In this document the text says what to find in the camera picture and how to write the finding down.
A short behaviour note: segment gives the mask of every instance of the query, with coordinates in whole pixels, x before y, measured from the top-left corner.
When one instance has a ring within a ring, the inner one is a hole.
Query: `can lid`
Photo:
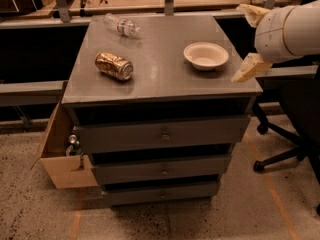
[[[123,66],[121,70],[121,75],[123,80],[128,80],[133,73],[133,66],[131,63],[127,63]]]

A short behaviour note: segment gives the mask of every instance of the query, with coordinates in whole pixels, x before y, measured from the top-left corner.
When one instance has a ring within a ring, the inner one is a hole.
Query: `orange line on floor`
[[[250,138],[250,135],[247,132],[245,133],[245,139],[246,139],[246,141],[247,141],[247,143],[249,145],[249,148],[250,148],[255,160],[260,160],[259,159],[258,150],[256,149],[255,145],[253,144],[253,142],[252,142],[252,140]],[[269,188],[269,190],[270,190],[270,192],[272,194],[272,197],[273,197],[274,201],[276,202],[276,204],[278,206],[279,212],[280,212],[282,218],[284,219],[284,221],[285,221],[285,223],[286,223],[286,225],[288,227],[288,230],[289,230],[292,238],[294,240],[300,239],[297,231],[295,230],[295,228],[293,226],[293,223],[292,223],[290,217],[288,216],[288,213],[287,213],[286,209],[283,206],[283,203],[281,201],[281,198],[280,198],[277,190],[274,188],[274,186],[272,184],[272,181],[271,181],[271,179],[269,177],[269,174],[265,172],[265,173],[263,173],[263,177],[264,177],[264,179],[265,179],[265,181],[267,183],[267,186],[268,186],[268,188]]]
[[[73,219],[72,231],[70,234],[70,240],[76,240],[78,238],[82,206],[83,206],[83,197],[85,192],[86,192],[86,188],[81,188],[79,190],[76,210],[75,210],[74,219]]]

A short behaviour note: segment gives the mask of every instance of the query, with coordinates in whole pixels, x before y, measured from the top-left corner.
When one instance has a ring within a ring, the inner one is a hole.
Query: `floor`
[[[292,129],[284,115],[271,118]],[[99,188],[57,190],[42,164],[33,166],[45,125],[25,133],[20,122],[0,123],[0,239],[320,239],[320,187],[308,160],[253,172],[255,159],[292,147],[271,130],[259,135],[256,118],[212,199],[114,209]]]

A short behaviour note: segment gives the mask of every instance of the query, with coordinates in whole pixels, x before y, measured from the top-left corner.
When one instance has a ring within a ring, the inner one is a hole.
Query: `clear plastic bottle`
[[[124,36],[131,38],[141,37],[141,28],[132,20],[107,13],[103,18],[103,22],[108,29],[116,31]]]

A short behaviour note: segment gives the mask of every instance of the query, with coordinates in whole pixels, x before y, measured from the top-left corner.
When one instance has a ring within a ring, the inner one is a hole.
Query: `cabinet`
[[[142,39],[92,20],[61,102],[87,154],[86,185],[101,186],[110,206],[211,197],[262,90],[254,79],[230,81],[241,58],[212,16],[131,19]],[[196,70],[183,50],[199,41],[223,46],[229,61],[214,71]],[[99,52],[130,60],[132,79],[100,73]]]

